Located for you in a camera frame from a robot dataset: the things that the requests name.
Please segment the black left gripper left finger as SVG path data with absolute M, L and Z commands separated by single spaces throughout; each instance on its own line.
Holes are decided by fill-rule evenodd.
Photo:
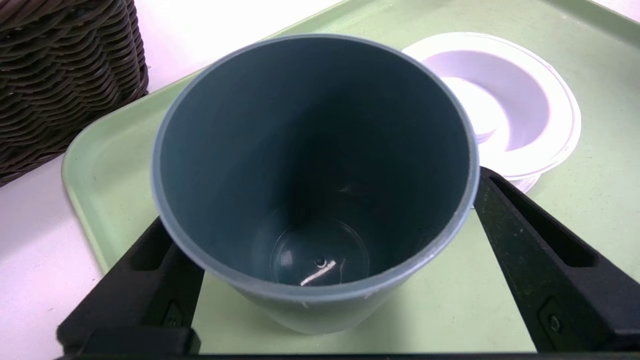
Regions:
M 198 353 L 204 270 L 155 219 L 56 331 L 64 353 Z

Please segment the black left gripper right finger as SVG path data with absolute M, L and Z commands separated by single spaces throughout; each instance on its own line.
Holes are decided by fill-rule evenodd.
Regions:
M 640 285 L 498 173 L 474 208 L 540 353 L 638 353 Z

